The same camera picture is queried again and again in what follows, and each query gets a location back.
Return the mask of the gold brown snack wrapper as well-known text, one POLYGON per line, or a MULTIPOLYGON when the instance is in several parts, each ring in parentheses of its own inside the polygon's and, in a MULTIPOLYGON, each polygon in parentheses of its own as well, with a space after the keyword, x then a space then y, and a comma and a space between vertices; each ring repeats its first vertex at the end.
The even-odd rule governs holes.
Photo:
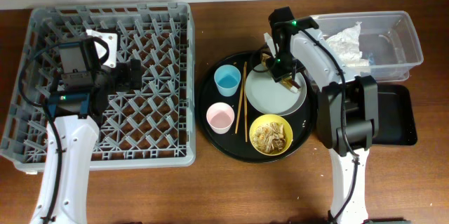
MULTIPOLYGON (((263 67, 268 70, 267 60, 270 59, 271 56, 268 53, 262 53, 260 56, 261 64, 263 67)), ((292 80, 292 77, 286 77, 279 81, 279 84, 284 86, 286 89, 291 91, 292 93, 298 93, 301 86, 292 80)))

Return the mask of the white paper napkin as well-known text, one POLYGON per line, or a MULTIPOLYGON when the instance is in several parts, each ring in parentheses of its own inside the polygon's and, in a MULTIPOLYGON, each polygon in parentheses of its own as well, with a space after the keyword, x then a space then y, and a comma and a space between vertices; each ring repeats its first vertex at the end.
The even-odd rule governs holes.
POLYGON ((338 58, 348 67, 367 67, 369 60, 363 59, 363 53, 359 48, 359 36, 362 22, 356 22, 353 27, 326 39, 329 47, 336 52, 338 58))

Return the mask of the yellow bowl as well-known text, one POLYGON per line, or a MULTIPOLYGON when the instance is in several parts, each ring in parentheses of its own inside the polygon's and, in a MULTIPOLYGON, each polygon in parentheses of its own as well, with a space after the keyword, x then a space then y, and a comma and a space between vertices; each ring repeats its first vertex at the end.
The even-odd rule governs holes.
POLYGON ((293 130, 290 126, 290 124, 283 118, 280 117, 278 115, 275 114, 264 114, 260 117, 258 117, 250 126, 250 130, 249 130, 249 139, 250 139, 250 143, 251 145, 261 154, 269 156, 269 157, 275 157, 275 156, 279 156, 281 154, 284 154, 285 152, 287 152, 287 150, 290 148, 290 146, 293 143, 293 130), (253 139, 253 134, 255 132, 255 129, 257 127, 259 127, 260 125, 263 124, 268 124, 270 122, 276 122, 276 123, 280 123, 284 125, 284 133, 286 135, 286 146, 285 148, 276 154, 264 154, 261 151, 257 150, 254 146, 254 144, 252 143, 252 139, 253 139))

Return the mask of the peanut shell food scraps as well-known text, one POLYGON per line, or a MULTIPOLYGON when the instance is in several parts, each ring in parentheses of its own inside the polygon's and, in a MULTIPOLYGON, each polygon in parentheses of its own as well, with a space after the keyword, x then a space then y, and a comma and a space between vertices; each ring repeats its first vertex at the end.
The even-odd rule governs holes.
POLYGON ((276 122, 260 125, 255 129, 252 143, 264 154, 276 154, 286 146, 284 125, 276 122))

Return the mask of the pink plastic cup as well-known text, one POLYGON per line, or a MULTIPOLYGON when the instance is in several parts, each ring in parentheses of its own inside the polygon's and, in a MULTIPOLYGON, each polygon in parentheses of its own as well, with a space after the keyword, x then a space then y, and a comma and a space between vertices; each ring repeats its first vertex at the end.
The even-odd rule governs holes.
POLYGON ((214 103, 206 112, 208 125, 217 134, 225 134, 235 119, 233 108, 226 103, 214 103))

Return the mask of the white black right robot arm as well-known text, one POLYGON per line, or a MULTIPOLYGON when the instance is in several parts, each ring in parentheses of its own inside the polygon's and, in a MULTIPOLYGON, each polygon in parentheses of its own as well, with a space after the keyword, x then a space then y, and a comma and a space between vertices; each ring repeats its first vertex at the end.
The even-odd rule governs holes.
POLYGON ((379 131, 378 88, 344 64, 311 17, 294 18, 289 7, 268 17, 273 55, 268 70, 274 81, 308 71, 319 88, 316 130, 332 164, 333 200, 329 223, 367 223, 366 163, 379 131))

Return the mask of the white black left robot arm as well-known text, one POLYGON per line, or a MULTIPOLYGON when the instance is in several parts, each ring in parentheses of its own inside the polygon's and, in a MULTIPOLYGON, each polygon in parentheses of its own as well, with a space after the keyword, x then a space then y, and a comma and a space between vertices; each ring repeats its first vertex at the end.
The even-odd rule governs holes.
POLYGON ((86 223, 91 155, 109 95, 142 87, 139 60, 118 62, 120 36, 87 31, 84 39, 55 44, 62 71, 40 104, 48 147, 32 223, 86 223))

